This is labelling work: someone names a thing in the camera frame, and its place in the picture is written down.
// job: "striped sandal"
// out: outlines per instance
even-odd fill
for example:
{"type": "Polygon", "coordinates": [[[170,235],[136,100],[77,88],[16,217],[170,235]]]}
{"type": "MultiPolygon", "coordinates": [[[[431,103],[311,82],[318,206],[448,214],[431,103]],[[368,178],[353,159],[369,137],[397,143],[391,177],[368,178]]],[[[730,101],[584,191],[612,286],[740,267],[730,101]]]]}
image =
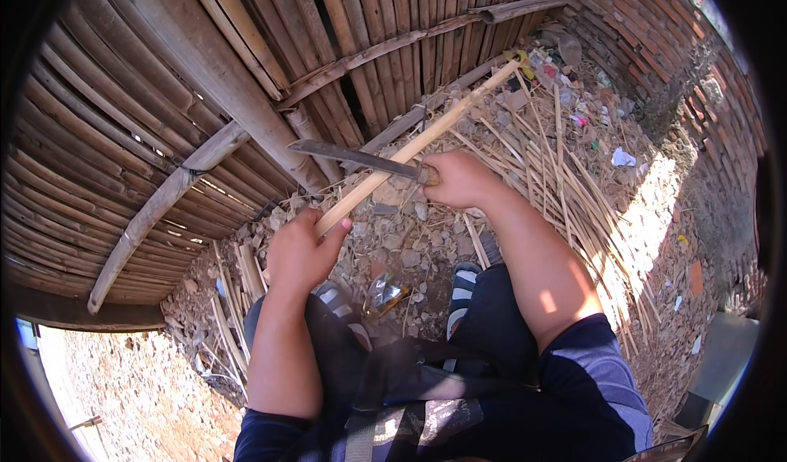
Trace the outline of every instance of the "striped sandal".
{"type": "Polygon", "coordinates": [[[354,312],[350,306],[351,301],[346,291],[335,282],[326,281],[317,288],[314,294],[328,306],[341,323],[344,323],[353,331],[360,345],[367,351],[371,351],[369,332],[360,322],[360,314],[354,312]]]}
{"type": "MultiPolygon", "coordinates": [[[[451,339],[454,331],[459,326],[459,321],[467,313],[470,306],[470,299],[475,288],[475,278],[481,273],[481,268],[472,262],[459,262],[453,270],[453,284],[451,286],[451,299],[448,302],[448,326],[446,328],[446,338],[451,339]]],[[[454,371],[457,367],[457,360],[446,360],[443,369],[454,371]]]]}

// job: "person's right hand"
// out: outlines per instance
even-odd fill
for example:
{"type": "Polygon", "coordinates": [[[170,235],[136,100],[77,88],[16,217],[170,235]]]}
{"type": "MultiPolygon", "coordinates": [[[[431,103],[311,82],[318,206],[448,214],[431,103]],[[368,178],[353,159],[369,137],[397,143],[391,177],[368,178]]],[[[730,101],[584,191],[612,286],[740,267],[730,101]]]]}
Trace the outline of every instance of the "person's right hand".
{"type": "Polygon", "coordinates": [[[453,208],[483,209],[485,202],[506,185],[484,163],[467,151],[453,150],[423,157],[423,162],[440,172],[440,183],[421,186],[421,193],[432,201],[453,208]]]}

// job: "hand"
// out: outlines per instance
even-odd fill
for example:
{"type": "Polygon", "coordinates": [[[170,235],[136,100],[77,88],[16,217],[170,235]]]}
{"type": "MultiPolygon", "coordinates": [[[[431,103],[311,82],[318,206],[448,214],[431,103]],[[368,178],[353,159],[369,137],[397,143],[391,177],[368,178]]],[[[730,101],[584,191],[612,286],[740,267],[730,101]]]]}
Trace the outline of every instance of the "hand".
{"type": "Polygon", "coordinates": [[[322,215],[307,208],[273,235],[268,248],[271,290],[306,298],[328,277],[353,221],[339,221],[320,241],[314,226],[322,215]]]}
{"type": "Polygon", "coordinates": [[[421,194],[453,208],[479,208],[505,184],[484,163],[467,151],[439,152],[423,157],[423,162],[440,172],[440,183],[421,186],[421,194]]]}

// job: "shirt sleeve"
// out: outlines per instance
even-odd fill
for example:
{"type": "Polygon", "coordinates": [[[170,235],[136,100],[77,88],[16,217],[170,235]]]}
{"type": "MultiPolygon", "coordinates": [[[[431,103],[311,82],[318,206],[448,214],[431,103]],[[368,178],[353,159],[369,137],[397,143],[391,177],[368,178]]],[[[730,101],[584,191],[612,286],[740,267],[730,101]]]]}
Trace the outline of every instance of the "shirt sleeve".
{"type": "Polygon", "coordinates": [[[235,442],[235,462],[280,460],[310,428],[306,419],[249,409],[235,442]]]}
{"type": "Polygon", "coordinates": [[[541,355],[539,371],[546,394],[591,416],[624,423],[634,431],[637,451],[652,445],[648,407],[603,313],[576,322],[558,336],[541,355]]]}

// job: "person's left hand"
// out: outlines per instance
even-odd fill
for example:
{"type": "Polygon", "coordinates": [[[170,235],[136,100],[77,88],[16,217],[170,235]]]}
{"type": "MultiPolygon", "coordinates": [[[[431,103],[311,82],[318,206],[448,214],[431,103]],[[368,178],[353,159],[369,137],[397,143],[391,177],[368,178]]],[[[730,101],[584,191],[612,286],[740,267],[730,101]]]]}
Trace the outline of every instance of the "person's left hand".
{"type": "Polygon", "coordinates": [[[268,248],[271,290],[305,298],[328,277],[353,221],[339,221],[324,239],[318,239],[314,226],[322,215],[307,208],[273,235],[268,248]]]}

